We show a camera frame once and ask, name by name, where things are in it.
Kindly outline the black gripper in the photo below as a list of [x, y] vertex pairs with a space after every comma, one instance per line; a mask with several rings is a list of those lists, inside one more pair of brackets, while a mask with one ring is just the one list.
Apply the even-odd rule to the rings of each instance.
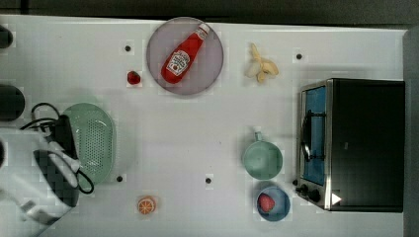
[[61, 115], [54, 122], [54, 126], [52, 127], [52, 136], [69, 157], [75, 160], [78, 159], [70, 119], [68, 116]]

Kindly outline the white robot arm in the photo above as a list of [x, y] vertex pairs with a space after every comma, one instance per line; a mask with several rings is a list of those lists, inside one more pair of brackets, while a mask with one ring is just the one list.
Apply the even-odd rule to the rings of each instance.
[[1, 129], [1, 237], [38, 237], [79, 200], [80, 161], [67, 116], [45, 129]]

